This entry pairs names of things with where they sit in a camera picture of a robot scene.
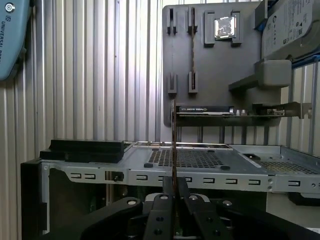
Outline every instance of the metal sheet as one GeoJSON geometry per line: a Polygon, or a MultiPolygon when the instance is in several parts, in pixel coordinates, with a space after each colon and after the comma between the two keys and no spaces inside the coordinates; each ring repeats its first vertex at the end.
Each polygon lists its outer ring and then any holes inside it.
{"type": "MultiPolygon", "coordinates": [[[[319,158],[279,146],[231,147],[215,148],[214,152],[208,152],[208,148],[178,148],[178,176],[187,178],[189,187],[194,189],[320,193],[316,187],[320,179],[319,158]],[[249,158],[246,153],[255,154],[259,159],[249,158]]],[[[128,149],[119,163],[44,160],[42,164],[64,171],[72,182],[160,187],[163,176],[172,174],[171,154],[168,147],[138,144],[128,149]],[[145,163],[152,163],[153,167],[145,168],[145,163]],[[107,179],[110,172],[122,172],[123,181],[107,179]]]]}

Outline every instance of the mesh vent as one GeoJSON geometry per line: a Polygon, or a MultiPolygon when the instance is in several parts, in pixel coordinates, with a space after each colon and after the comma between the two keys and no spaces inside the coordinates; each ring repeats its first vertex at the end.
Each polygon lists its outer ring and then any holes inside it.
{"type": "MultiPolygon", "coordinates": [[[[216,166],[223,165],[214,152],[177,150],[176,153],[177,167],[214,169],[216,166]]],[[[153,151],[148,162],[158,164],[159,167],[171,167],[172,150],[153,151]]]]}
{"type": "Polygon", "coordinates": [[[312,170],[309,170],[292,162],[260,161],[258,162],[258,164],[260,164],[262,167],[269,171],[280,172],[285,174],[318,174],[312,170]]]}

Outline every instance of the hard drive label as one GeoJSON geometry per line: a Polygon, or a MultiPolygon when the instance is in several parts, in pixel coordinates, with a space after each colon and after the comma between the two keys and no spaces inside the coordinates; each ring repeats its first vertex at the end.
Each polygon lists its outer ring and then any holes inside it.
{"type": "Polygon", "coordinates": [[[314,0],[287,0],[268,18],[262,35],[264,57],[307,33],[312,23],[313,4],[314,0]]]}

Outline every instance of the blue case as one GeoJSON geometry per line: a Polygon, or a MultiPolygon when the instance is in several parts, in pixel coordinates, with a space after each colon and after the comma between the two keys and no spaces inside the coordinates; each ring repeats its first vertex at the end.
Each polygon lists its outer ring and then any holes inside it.
{"type": "Polygon", "coordinates": [[[0,0],[0,81],[15,76],[17,60],[26,52],[30,10],[30,0],[0,0]]]}

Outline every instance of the perforated metal panel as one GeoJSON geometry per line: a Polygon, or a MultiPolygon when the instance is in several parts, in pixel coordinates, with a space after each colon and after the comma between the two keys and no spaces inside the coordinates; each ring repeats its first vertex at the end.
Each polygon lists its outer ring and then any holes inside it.
{"type": "Polygon", "coordinates": [[[300,166],[292,162],[268,162],[261,161],[259,164],[269,171],[284,173],[284,174],[318,174],[308,168],[300,166]]]}
{"type": "MultiPolygon", "coordinates": [[[[213,151],[177,150],[177,167],[214,169],[223,165],[220,158],[213,151]]],[[[148,161],[159,167],[172,166],[172,150],[153,151],[148,161]]]]}

